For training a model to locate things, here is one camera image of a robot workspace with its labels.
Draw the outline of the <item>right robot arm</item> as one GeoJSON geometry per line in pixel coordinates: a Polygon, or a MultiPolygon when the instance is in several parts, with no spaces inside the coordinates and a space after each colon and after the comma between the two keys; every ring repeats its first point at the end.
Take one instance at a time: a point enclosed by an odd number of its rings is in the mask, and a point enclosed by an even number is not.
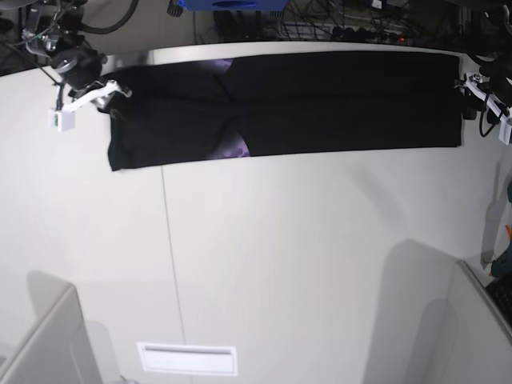
{"type": "Polygon", "coordinates": [[[106,85],[102,78],[106,56],[90,47],[84,34],[104,35],[119,30],[138,6],[137,1],[132,1],[115,24],[94,27],[82,21],[85,4],[84,1],[36,1],[30,5],[22,30],[25,48],[48,58],[62,83],[80,95],[106,85]]]}

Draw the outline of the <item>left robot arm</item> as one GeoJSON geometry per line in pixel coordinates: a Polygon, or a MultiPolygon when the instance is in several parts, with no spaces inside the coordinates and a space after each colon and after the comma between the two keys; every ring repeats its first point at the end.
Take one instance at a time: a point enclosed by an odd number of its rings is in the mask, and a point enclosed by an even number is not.
{"type": "Polygon", "coordinates": [[[511,116],[511,1],[467,1],[466,6],[484,19],[485,41],[478,53],[468,55],[487,78],[486,94],[493,95],[511,116]]]}

